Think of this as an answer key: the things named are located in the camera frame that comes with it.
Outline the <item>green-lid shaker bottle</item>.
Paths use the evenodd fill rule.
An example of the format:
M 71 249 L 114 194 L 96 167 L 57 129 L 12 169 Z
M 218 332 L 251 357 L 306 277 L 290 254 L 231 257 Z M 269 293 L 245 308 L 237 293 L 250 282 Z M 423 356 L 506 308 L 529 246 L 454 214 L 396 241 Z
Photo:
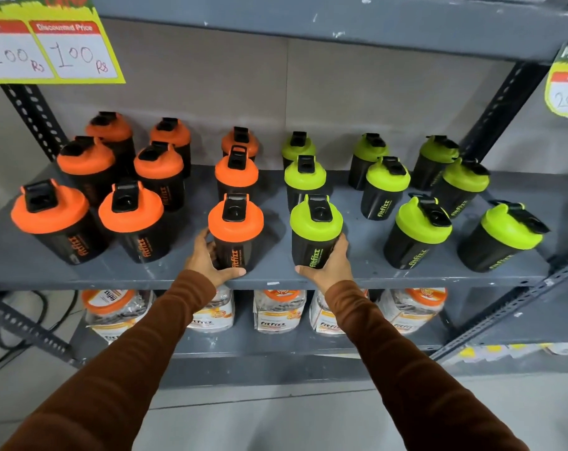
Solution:
M 295 265 L 323 268 L 343 230 L 343 217 L 330 197 L 307 194 L 290 212 L 289 223 Z

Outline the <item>person's right forearm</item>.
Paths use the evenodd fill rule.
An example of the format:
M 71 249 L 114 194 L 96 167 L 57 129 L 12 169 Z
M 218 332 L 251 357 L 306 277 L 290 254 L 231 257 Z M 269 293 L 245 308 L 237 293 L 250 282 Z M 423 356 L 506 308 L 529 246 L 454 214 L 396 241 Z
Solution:
M 490 409 L 402 336 L 353 280 L 325 293 L 407 451 L 530 451 Z

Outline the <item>group of green-lid shakers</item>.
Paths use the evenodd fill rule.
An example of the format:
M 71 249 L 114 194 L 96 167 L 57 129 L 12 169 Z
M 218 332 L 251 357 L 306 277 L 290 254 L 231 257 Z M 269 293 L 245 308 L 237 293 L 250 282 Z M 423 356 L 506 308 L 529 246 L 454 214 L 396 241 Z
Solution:
M 363 192 L 360 213 L 365 219 L 381 222 L 394 217 L 383 248 L 392 267 L 415 268 L 448 240 L 453 219 L 488 188 L 490 172 L 477 160 L 460 158 L 458 148 L 446 136 L 429 136 L 410 172 L 399 158 L 388 154 L 378 133 L 363 134 L 355 145 L 348 185 Z M 307 194 L 328 195 L 325 168 L 305 132 L 293 132 L 281 155 L 289 212 Z M 522 203 L 490 204 L 456 251 L 463 265 L 476 273 L 493 271 L 513 256 L 534 249 L 550 232 Z

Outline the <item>person's left forearm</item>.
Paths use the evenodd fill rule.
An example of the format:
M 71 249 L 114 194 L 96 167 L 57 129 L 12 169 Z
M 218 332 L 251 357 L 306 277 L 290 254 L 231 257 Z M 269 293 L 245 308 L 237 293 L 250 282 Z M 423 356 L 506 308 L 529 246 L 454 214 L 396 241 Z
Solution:
M 129 451 L 177 343 L 223 283 L 182 271 L 147 314 L 18 427 L 0 451 Z

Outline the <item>orange-lid shaker bottle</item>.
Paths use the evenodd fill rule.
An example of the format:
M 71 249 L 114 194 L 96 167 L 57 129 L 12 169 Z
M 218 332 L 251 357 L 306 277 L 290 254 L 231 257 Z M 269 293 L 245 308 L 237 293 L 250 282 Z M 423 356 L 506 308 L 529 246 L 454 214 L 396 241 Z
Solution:
M 218 268 L 253 268 L 255 240 L 265 226 L 264 213 L 248 194 L 226 193 L 209 212 L 207 224 L 215 242 Z

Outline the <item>person's right hand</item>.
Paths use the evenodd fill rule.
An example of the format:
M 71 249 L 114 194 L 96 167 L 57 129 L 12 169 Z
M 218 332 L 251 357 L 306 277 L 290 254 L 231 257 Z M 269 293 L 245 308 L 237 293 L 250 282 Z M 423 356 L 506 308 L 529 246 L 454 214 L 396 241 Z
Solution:
M 323 294 L 339 281 L 353 281 L 351 265 L 347 258 L 348 241 L 341 233 L 330 256 L 321 268 L 323 277 L 320 281 L 311 281 Z

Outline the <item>person's left hand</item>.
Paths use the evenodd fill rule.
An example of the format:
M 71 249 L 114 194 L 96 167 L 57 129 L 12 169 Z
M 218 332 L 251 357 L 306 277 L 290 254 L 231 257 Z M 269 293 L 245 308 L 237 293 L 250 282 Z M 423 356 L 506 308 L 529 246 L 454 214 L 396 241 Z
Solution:
M 209 228 L 205 227 L 195 238 L 193 252 L 185 262 L 186 270 L 201 273 L 211 281 L 214 287 L 218 288 L 222 284 L 217 284 L 217 248 L 214 241 L 208 242 L 207 238 L 211 235 Z

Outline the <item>clear jar with orange lid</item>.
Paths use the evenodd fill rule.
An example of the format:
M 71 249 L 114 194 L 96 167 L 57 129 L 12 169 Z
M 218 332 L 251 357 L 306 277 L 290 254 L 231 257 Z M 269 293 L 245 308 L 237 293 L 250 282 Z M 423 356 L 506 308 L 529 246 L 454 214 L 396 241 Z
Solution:
M 85 327 L 108 345 L 138 323 L 156 300 L 152 290 L 83 290 Z
M 306 302 L 306 290 L 254 290 L 255 330 L 264 334 L 294 330 L 301 322 Z
M 444 308 L 446 288 L 389 288 L 376 301 L 385 319 L 402 335 L 413 334 Z
M 311 328 L 320 335 L 345 335 L 336 318 L 325 302 L 325 296 L 316 290 L 310 303 L 309 321 Z
M 216 295 L 200 311 L 193 314 L 192 322 L 187 326 L 201 333 L 219 333 L 235 324 L 235 299 L 233 291 L 226 287 L 217 288 Z

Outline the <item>row of yellow packets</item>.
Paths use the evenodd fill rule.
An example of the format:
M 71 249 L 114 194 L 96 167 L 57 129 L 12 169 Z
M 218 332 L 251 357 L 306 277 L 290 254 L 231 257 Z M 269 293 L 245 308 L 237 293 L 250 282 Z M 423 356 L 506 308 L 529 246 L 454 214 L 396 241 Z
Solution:
M 465 363 L 480 361 L 493 362 L 506 356 L 520 359 L 533 354 L 568 356 L 568 342 L 560 343 L 511 343 L 506 345 L 484 345 L 466 347 L 460 350 L 456 360 Z

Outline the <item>grey metal shelving rack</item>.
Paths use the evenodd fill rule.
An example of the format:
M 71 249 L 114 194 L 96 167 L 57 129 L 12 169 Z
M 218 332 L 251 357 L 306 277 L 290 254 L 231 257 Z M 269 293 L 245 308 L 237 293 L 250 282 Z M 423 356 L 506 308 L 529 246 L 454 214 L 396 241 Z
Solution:
M 252 202 L 265 215 L 253 268 L 233 280 L 235 324 L 192 331 L 178 342 L 161 387 L 363 381 L 367 370 L 345 336 L 315 333 L 307 308 L 293 331 L 253 329 L 252 291 L 269 285 L 311 290 L 294 272 L 292 230 L 280 148 L 306 131 L 343 214 L 356 282 L 388 288 L 442 286 L 442 313 L 410 339 L 435 361 L 465 343 L 568 341 L 568 304 L 538 305 L 568 292 L 568 119 L 546 106 L 543 87 L 568 41 L 568 0 L 93 0 L 124 84 L 0 84 L 49 164 L 33 181 L 76 185 L 59 170 L 59 151 L 100 111 L 130 125 L 145 147 L 163 117 L 191 132 L 191 176 L 183 209 L 165 215 L 170 252 L 134 263 L 116 236 L 80 265 L 59 259 L 12 222 L 20 194 L 0 209 L 0 326 L 71 366 L 108 347 L 85 327 L 73 339 L 18 313 L 8 292 L 120 287 L 165 292 L 217 203 L 214 163 L 221 139 L 246 127 L 258 139 Z M 384 258 L 394 217 L 360 213 L 362 193 L 347 185 L 360 136 L 378 133 L 409 169 L 427 135 L 456 141 L 460 156 L 483 161 L 491 184 L 453 220 L 453 233 L 415 269 Z M 491 201 L 522 203 L 550 232 L 534 249 L 476 273 L 457 255 Z

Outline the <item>group of orange-lid shakers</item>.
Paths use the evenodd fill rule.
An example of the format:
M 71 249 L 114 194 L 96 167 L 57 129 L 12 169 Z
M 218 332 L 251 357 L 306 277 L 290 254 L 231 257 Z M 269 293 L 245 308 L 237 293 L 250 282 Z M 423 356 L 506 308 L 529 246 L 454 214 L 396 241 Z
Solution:
M 56 160 L 75 188 L 53 179 L 26 184 L 10 217 L 70 265 L 86 263 L 108 248 L 100 227 L 116 236 L 134 263 L 151 263 L 171 249 L 165 214 L 185 204 L 191 172 L 191 136 L 178 118 L 164 117 L 151 143 L 136 152 L 123 115 L 100 111 Z M 226 193 L 248 194 L 258 179 L 258 142 L 246 127 L 233 127 L 221 142 L 215 166 L 220 201 Z

